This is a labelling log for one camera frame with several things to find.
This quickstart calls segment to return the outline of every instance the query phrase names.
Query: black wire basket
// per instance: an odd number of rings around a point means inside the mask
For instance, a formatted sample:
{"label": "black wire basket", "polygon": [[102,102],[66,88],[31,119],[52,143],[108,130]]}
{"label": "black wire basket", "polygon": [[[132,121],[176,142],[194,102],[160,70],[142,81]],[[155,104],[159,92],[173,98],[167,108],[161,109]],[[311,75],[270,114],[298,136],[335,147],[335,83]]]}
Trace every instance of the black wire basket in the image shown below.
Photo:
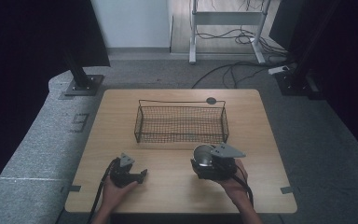
{"label": "black wire basket", "polygon": [[161,102],[140,100],[135,124],[138,143],[228,140],[225,101]]}

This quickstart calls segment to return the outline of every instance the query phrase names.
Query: metal shelf frame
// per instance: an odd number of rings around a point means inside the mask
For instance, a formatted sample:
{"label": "metal shelf frame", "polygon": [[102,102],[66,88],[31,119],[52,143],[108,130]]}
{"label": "metal shelf frame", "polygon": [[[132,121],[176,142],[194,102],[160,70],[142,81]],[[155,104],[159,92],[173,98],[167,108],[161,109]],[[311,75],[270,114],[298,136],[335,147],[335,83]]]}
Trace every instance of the metal shelf frame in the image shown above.
{"label": "metal shelf frame", "polygon": [[252,47],[259,63],[266,60],[261,52],[259,40],[263,31],[264,23],[269,11],[271,0],[267,0],[263,11],[260,12],[209,12],[197,11],[197,1],[192,0],[193,10],[191,12],[191,23],[193,24],[190,37],[189,62],[196,63],[196,28],[197,25],[256,25],[255,38],[251,38]]}

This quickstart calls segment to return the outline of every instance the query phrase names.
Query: wooden table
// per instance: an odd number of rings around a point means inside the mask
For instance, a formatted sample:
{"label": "wooden table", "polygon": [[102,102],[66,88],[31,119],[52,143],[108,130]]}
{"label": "wooden table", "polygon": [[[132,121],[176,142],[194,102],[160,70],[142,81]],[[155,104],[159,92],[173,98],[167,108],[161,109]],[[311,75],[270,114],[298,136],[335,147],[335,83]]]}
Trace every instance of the wooden table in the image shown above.
{"label": "wooden table", "polygon": [[122,152],[135,163],[131,173],[148,173],[142,185],[128,195],[118,213],[233,214],[236,207],[223,189],[210,180],[200,180],[190,159],[200,143],[138,144],[134,127],[139,100],[226,101],[229,138],[227,143],[246,153],[241,158],[258,213],[294,213],[289,187],[260,95],[256,90],[109,90],[104,93],[88,143],[73,182],[65,209],[88,213],[104,170]]}

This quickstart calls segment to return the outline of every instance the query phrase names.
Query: gray carpet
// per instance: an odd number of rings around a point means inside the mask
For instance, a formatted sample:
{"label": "gray carpet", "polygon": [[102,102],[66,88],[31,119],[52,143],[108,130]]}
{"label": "gray carpet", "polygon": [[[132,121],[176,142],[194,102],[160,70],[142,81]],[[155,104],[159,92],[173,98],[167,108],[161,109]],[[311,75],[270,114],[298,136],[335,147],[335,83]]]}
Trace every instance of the gray carpet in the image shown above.
{"label": "gray carpet", "polygon": [[[87,214],[60,212],[107,89],[189,89],[214,68],[234,60],[112,60],[112,67],[86,68],[105,75],[96,96],[60,100],[69,72],[49,82],[50,93],[37,119],[0,175],[0,223],[85,223]],[[235,78],[259,67],[235,68]],[[196,88],[224,89],[226,69],[211,73]],[[225,83],[233,88],[230,75]],[[260,92],[298,210],[261,214],[265,223],[358,223],[358,143],[326,101],[282,96],[263,71],[238,84]],[[89,115],[84,127],[76,115]]]}

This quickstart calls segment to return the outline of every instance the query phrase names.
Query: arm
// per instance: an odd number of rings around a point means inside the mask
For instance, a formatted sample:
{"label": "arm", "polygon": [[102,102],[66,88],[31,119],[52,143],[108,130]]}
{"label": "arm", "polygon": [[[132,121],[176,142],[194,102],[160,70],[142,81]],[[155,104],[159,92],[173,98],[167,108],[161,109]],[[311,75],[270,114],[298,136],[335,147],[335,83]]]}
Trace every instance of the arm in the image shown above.
{"label": "arm", "polygon": [[121,203],[124,196],[138,185],[134,181],[124,188],[118,188],[108,175],[103,185],[103,201],[101,207],[95,215],[92,224],[105,224],[110,217],[112,211]]}
{"label": "arm", "polygon": [[[235,160],[235,163],[242,170],[237,171],[236,176],[246,181],[248,178],[248,174],[243,167],[241,160]],[[234,179],[230,178],[229,180],[224,181],[216,181],[219,183],[223,189],[225,190],[227,196],[231,199],[231,201],[237,206],[238,210],[240,211],[241,219],[243,224],[262,224],[260,217],[258,216],[257,212],[252,207],[252,204],[248,198],[248,195],[245,189]]]}

